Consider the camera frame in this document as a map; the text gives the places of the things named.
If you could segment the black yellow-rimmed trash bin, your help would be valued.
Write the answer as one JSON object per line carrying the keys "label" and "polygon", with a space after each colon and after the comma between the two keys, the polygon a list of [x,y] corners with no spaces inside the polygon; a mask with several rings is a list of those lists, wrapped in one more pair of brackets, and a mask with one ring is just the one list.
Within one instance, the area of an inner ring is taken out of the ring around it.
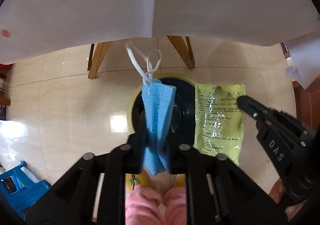
{"label": "black yellow-rimmed trash bin", "polygon": [[153,136],[175,133],[193,141],[195,87],[195,80],[179,73],[162,73],[154,83],[142,83],[129,101],[130,132],[136,132],[145,120]]}

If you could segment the cartoon printed tablecloth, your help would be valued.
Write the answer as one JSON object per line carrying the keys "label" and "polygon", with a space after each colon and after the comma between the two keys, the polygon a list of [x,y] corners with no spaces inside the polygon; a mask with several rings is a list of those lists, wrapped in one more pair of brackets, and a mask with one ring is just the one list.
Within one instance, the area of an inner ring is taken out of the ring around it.
{"label": "cartoon printed tablecloth", "polygon": [[137,37],[206,36],[260,46],[285,42],[287,74],[319,75],[319,0],[1,0],[1,63]]}

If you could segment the left yellow slipper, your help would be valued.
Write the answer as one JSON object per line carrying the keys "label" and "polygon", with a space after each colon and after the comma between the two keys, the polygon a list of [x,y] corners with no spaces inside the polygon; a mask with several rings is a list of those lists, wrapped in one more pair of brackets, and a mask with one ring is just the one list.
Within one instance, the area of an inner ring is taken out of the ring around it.
{"label": "left yellow slipper", "polygon": [[133,192],[135,189],[142,187],[149,187],[150,181],[148,175],[144,172],[140,174],[126,174],[125,175],[125,186],[128,192]]}

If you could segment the yellow-green plastic bag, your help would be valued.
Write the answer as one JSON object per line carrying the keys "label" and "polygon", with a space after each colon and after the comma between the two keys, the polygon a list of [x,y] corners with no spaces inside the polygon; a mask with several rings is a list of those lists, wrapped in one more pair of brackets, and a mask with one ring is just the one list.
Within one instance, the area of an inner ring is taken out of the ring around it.
{"label": "yellow-green plastic bag", "polygon": [[195,86],[194,147],[203,154],[225,154],[234,164],[239,157],[245,132],[244,112],[238,97],[246,94],[245,85]]}

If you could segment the yellow slipper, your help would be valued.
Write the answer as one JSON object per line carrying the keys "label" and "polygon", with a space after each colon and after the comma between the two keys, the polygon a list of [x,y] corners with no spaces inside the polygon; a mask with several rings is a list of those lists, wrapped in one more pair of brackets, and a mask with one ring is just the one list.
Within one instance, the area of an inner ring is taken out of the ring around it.
{"label": "yellow slipper", "polygon": [[148,175],[144,172],[140,174],[126,174],[125,175],[125,186],[128,192],[133,192],[135,189],[142,187],[149,187],[150,181]]}
{"label": "yellow slipper", "polygon": [[173,181],[173,188],[185,187],[185,174],[178,174]]}

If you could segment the blue face mask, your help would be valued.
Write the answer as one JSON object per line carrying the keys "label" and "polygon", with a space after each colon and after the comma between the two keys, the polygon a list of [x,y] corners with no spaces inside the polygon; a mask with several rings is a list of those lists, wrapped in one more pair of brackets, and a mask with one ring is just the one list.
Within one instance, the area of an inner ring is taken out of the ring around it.
{"label": "blue face mask", "polygon": [[125,49],[132,65],[142,77],[141,94],[148,132],[144,165],[155,176],[169,169],[167,136],[171,126],[176,87],[166,85],[153,77],[162,61],[159,49],[153,49],[147,55],[131,43],[126,43]]}

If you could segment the right yellow slipper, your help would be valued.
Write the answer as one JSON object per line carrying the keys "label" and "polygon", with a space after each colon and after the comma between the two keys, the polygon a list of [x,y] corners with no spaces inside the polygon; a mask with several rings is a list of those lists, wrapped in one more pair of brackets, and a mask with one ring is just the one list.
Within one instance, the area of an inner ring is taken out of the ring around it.
{"label": "right yellow slipper", "polygon": [[173,188],[185,187],[185,174],[178,174],[173,181]]}

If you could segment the pink trouser legs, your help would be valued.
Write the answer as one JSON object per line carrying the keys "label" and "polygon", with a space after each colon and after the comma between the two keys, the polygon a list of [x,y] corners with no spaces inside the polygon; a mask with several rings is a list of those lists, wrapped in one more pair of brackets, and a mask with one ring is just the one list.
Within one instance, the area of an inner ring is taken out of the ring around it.
{"label": "pink trouser legs", "polygon": [[186,224],[185,187],[172,188],[162,196],[151,187],[129,194],[125,203],[126,224]]}

